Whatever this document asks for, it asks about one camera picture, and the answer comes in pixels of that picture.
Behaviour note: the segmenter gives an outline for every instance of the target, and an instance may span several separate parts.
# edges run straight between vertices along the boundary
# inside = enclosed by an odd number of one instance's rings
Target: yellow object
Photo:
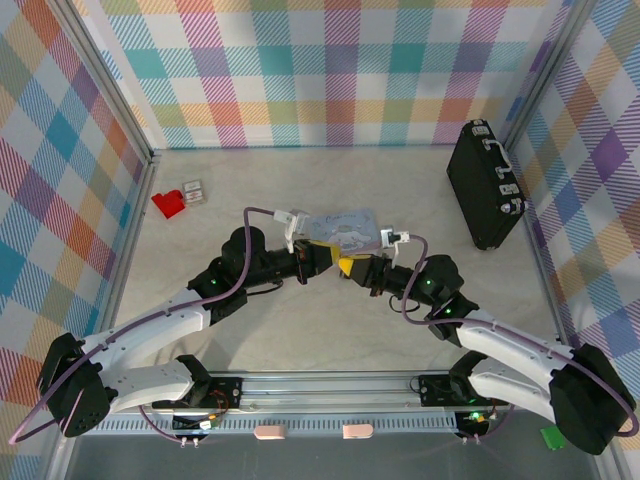
[[[338,260],[338,266],[340,267],[340,270],[342,270],[342,272],[349,277],[351,275],[351,269],[353,268],[353,258],[349,258],[349,257],[344,257],[341,258],[340,260]]]
[[[338,260],[338,266],[347,277],[350,277],[353,262],[356,260],[368,260],[369,258],[371,258],[371,255],[351,255],[350,257],[342,257]]]
[[[311,240],[310,243],[313,243],[314,245],[320,245],[321,247],[327,247],[331,249],[331,262],[332,263],[336,263],[338,261],[338,259],[340,258],[340,247],[338,245],[335,245],[333,243],[327,243],[327,242],[319,242],[317,240]]]

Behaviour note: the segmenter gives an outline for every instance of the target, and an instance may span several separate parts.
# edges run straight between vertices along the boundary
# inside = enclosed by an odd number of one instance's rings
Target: green tag
[[[542,438],[544,438],[549,450],[558,450],[564,448],[567,444],[564,435],[560,433],[560,429],[555,425],[541,429],[540,433],[542,433]]]

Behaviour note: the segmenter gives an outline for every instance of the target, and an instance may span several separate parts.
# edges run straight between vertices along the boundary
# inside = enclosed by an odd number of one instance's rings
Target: red object
[[[182,202],[182,192],[180,190],[171,190],[165,195],[156,193],[151,197],[156,207],[164,214],[166,218],[173,217],[176,213],[184,210],[184,203]]]

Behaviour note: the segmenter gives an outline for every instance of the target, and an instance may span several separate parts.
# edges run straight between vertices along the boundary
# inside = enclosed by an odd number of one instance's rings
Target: white floor
[[[242,225],[245,206],[313,214],[369,207],[379,225],[425,236],[430,254],[450,254],[467,298],[507,323],[552,338],[555,327],[524,225],[496,251],[475,249],[445,175],[450,155],[450,148],[426,147],[164,152],[153,193],[201,178],[208,201],[170,220],[149,202],[118,323],[161,303],[204,270]],[[282,247],[282,224],[262,215],[251,222],[267,235],[268,248]],[[413,266],[420,247],[402,247],[399,263]],[[389,310],[386,295],[370,298],[334,267],[307,286],[290,279],[277,293],[250,299],[149,362],[183,353],[211,370],[258,371],[447,369],[463,352],[404,322]]]

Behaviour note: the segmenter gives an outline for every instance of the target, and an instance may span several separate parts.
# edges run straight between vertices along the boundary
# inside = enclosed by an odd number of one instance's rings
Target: black mount
[[[82,340],[65,333],[49,347],[37,380],[40,395],[44,395],[60,376],[83,355]],[[77,437],[91,430],[109,413],[109,404],[118,392],[105,388],[98,372],[102,366],[83,363],[47,402],[47,407],[65,437]]]
[[[585,344],[573,352],[573,360],[604,380],[635,410],[636,402],[605,354]],[[581,450],[600,455],[627,420],[627,414],[589,377],[567,365],[552,372],[551,405],[560,432]]]
[[[490,399],[479,395],[463,395],[453,383],[452,375],[419,375],[418,395],[422,407],[492,407]]]
[[[191,379],[194,381],[193,387],[180,400],[153,402],[151,404],[153,408],[203,408],[210,410],[219,408],[221,403],[225,409],[240,408],[242,377],[212,377],[193,355],[180,355],[176,360],[183,363],[191,372]]]

